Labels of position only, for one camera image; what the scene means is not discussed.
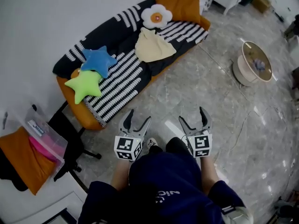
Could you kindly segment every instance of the person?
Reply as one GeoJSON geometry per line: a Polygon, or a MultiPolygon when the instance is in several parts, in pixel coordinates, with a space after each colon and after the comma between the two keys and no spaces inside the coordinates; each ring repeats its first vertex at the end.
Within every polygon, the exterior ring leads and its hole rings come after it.
{"type": "Polygon", "coordinates": [[[299,14],[295,16],[295,21],[284,32],[286,40],[290,40],[295,35],[299,35],[299,14]]]}
{"type": "Polygon", "coordinates": [[[219,180],[210,156],[199,168],[186,144],[172,138],[166,152],[150,138],[147,155],[130,168],[119,160],[111,185],[92,182],[78,224],[252,224],[240,197],[219,180]]]}

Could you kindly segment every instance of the marble floor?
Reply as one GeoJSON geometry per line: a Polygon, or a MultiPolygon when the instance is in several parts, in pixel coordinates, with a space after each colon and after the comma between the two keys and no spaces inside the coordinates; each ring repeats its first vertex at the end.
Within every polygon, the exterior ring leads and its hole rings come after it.
{"type": "Polygon", "coordinates": [[[217,169],[251,210],[255,223],[265,223],[273,202],[294,188],[299,178],[299,132],[290,72],[296,66],[282,38],[284,27],[272,12],[260,14],[251,5],[239,5],[226,16],[222,12],[212,5],[203,14],[212,24],[208,38],[130,102],[105,130],[83,133],[85,147],[103,155],[101,160],[84,154],[78,159],[82,167],[78,176],[86,186],[95,180],[110,181],[117,162],[114,136],[129,109],[135,109],[136,127],[152,117],[147,137],[155,137],[163,147],[175,136],[165,122],[181,129],[181,115],[200,128],[202,106],[213,119],[212,156],[217,169]],[[264,49],[273,68],[270,82],[240,87],[231,70],[240,38],[264,49]]]}

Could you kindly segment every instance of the black and white striped blanket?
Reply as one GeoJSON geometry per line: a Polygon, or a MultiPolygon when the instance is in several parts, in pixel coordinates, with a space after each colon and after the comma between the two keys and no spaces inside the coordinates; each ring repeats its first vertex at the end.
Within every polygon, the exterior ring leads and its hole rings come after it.
{"type": "MultiPolygon", "coordinates": [[[[172,21],[165,28],[157,29],[157,34],[170,42],[178,51],[178,54],[173,55],[175,58],[167,58],[170,61],[174,61],[178,56],[182,55],[182,51],[180,52],[178,47],[184,46],[184,44],[186,46],[188,43],[193,47],[205,39],[208,32],[198,24],[172,21]]],[[[99,83],[102,96],[88,96],[85,98],[85,104],[103,126],[149,82],[148,76],[142,75],[144,66],[149,65],[149,63],[141,63],[135,55],[135,49],[130,50],[128,53],[122,52],[112,56],[118,62],[109,68],[108,78],[102,79],[99,83]]],[[[149,66],[154,66],[156,69],[159,68],[159,70],[163,70],[167,66],[161,66],[159,63],[163,63],[163,60],[151,62],[149,66]]]]}

